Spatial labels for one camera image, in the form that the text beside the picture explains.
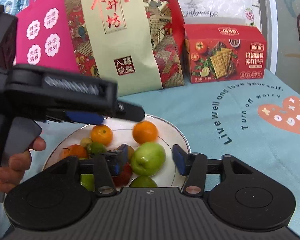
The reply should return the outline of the left hand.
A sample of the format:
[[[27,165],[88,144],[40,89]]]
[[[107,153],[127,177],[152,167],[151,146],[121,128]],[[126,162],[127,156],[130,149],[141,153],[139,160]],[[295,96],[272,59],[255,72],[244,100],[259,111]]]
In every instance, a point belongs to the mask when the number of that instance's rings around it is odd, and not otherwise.
[[[30,150],[43,151],[45,149],[46,142],[39,136],[26,151],[12,155],[8,160],[8,166],[0,167],[0,192],[8,193],[20,184],[32,163]]]

